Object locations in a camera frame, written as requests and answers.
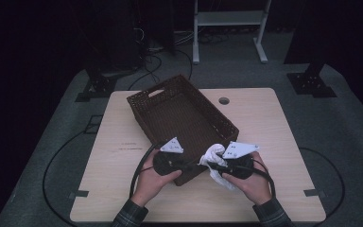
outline brown wicker basket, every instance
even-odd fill
[[[182,75],[129,96],[128,102],[152,144],[177,137],[184,149],[181,157],[191,164],[211,145],[226,148],[238,136],[238,128]],[[187,183],[206,168],[193,165],[175,184]]]

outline dark background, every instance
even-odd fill
[[[158,0],[143,8],[135,1],[117,2],[0,0],[0,211],[68,84],[86,62],[94,59],[114,69],[138,65],[141,51],[130,38],[130,23],[147,27],[157,39],[169,34],[155,33],[161,21],[175,29],[192,28],[193,1]],[[211,4],[200,1],[202,9]],[[219,10],[243,7],[262,5],[259,0],[223,1]],[[158,13],[147,13],[152,10]],[[120,16],[130,20],[116,25]],[[309,63],[322,55],[363,103],[363,1],[273,1],[267,31],[292,28],[285,63]],[[107,42],[108,37],[117,42]],[[119,46],[128,46],[127,51]]]

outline black tape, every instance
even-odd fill
[[[88,125],[85,127],[85,134],[97,134],[101,126],[103,115],[91,115]]]
[[[313,196],[319,196],[320,198],[326,197],[326,194],[323,191],[318,191],[317,189],[304,190],[304,194],[306,197],[313,197]]]
[[[89,193],[89,191],[78,191],[78,192],[76,192],[76,196],[77,197],[88,197],[88,193]]]

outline black cable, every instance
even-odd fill
[[[148,168],[142,169],[142,170],[140,171],[140,173],[141,173],[141,172],[144,172],[144,171],[146,171],[146,170],[152,169],[153,167],[154,167],[154,166],[151,166],[151,167],[148,167]]]
[[[258,161],[256,161],[255,159],[252,159],[255,163],[257,163],[257,164],[259,164],[259,165],[261,165],[261,167],[266,171],[266,173],[267,174],[269,174],[269,172],[268,172],[268,169],[264,166],[264,164],[262,164],[262,163],[260,163],[260,162],[258,162]]]
[[[340,180],[340,184],[341,184],[341,197],[340,197],[340,200],[339,200],[337,206],[331,212],[329,212],[329,214],[326,214],[326,219],[324,221],[321,221],[320,223],[317,223],[316,225],[314,225],[314,227],[315,226],[320,226],[329,217],[331,217],[336,212],[336,210],[341,206],[341,204],[343,203],[344,198],[345,198],[345,194],[346,194],[346,186],[344,184],[343,177],[341,176],[340,172],[337,170],[337,167],[326,156],[324,156],[320,152],[318,152],[316,150],[313,150],[311,148],[299,148],[299,149],[307,150],[307,151],[310,151],[312,153],[318,154],[321,158],[323,158],[326,162],[328,162],[329,165],[335,170],[335,172],[336,172],[336,174],[337,174],[337,176],[338,176],[338,178]]]
[[[144,162],[147,160],[147,157],[149,156],[149,154],[151,154],[151,152],[157,147],[157,145],[152,145],[146,152],[146,154],[144,154],[143,158],[141,159],[140,163],[138,164],[137,168],[134,171],[134,175],[132,176],[131,179],[131,184],[130,184],[130,193],[129,193],[129,198],[132,197],[132,195],[134,194],[134,186],[135,186],[135,182],[137,180],[138,175],[140,174],[141,171],[144,171],[145,169],[141,170],[141,168],[144,165]]]
[[[216,45],[229,40],[229,35],[223,34],[226,38],[222,38],[220,35],[213,35],[213,34],[204,34],[199,36],[199,43],[206,44],[206,45]]]
[[[188,54],[186,54],[185,52],[182,52],[181,50],[178,49],[176,49],[175,51],[178,51],[187,57],[188,62],[190,63],[190,74],[188,75],[188,80],[191,80],[191,76],[193,75],[193,61],[191,61],[190,56],[188,56]]]
[[[161,67],[161,65],[162,65],[162,60],[159,58],[159,57],[156,57],[160,62],[159,62],[159,64],[154,68],[154,70],[152,70],[152,71],[148,71],[148,73],[146,73],[146,74],[144,74],[144,75],[142,75],[140,78],[138,78],[138,79],[136,79],[131,85],[130,85],[130,87],[128,88],[128,91],[131,89],[131,87],[132,86],[134,86],[134,84],[135,83],[137,83],[140,79],[143,79],[144,77],[146,77],[146,76],[148,76],[148,75],[150,75],[150,74],[152,74],[153,72],[155,72],[156,70],[158,70],[160,67]]]
[[[162,60],[161,60],[161,58],[159,58],[159,57],[157,57],[157,56],[155,56],[155,55],[147,55],[147,56],[150,56],[151,58],[156,58],[159,62],[160,62],[160,65],[162,65]],[[146,64],[145,64],[145,68],[146,68],[146,70],[147,70],[147,72],[149,72],[150,73],[150,75],[152,76],[152,79],[154,80],[154,82],[155,83],[158,83],[159,81],[161,81],[159,78],[158,78],[158,76],[156,76],[155,74],[154,74],[154,71],[156,70],[154,70],[154,71],[151,71],[151,70],[149,70],[148,68],[147,68],[147,61],[146,61]]]
[[[51,203],[49,202],[48,197],[46,196],[46,190],[45,190],[45,179],[46,179],[46,174],[52,164],[52,162],[54,161],[55,157],[63,150],[64,147],[66,147],[70,142],[72,142],[75,138],[77,138],[78,136],[80,136],[81,134],[85,133],[87,130],[89,130],[90,128],[86,128],[85,130],[77,133],[76,135],[74,135],[72,138],[70,138],[69,140],[66,141],[66,143],[64,143],[54,154],[54,156],[52,156],[51,160],[49,161],[48,165],[46,166],[45,172],[43,173],[43,199],[45,200],[46,204],[48,205],[49,209],[58,217],[60,218],[62,221],[64,221],[66,224],[70,225],[70,226],[74,226],[77,227],[77,225],[72,222],[71,220],[68,220],[66,218],[64,218],[61,214],[59,214],[54,207],[51,205]]]
[[[246,169],[252,173],[256,173],[258,175],[260,175],[261,177],[267,179],[267,181],[270,184],[270,192],[272,194],[273,198],[276,198],[276,189],[275,189],[275,183],[273,181],[273,179],[270,177],[270,175],[268,174],[268,171],[266,170],[266,172],[261,171],[257,168],[250,168],[250,167],[245,167],[245,166],[235,166],[236,168],[241,168],[241,169]]]

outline sleeve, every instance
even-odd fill
[[[112,227],[138,227],[147,214],[148,210],[145,207],[140,207],[131,200],[127,200],[114,218]]]
[[[254,205],[252,208],[259,218],[261,225],[264,227],[295,226],[276,198],[273,198],[262,205]]]

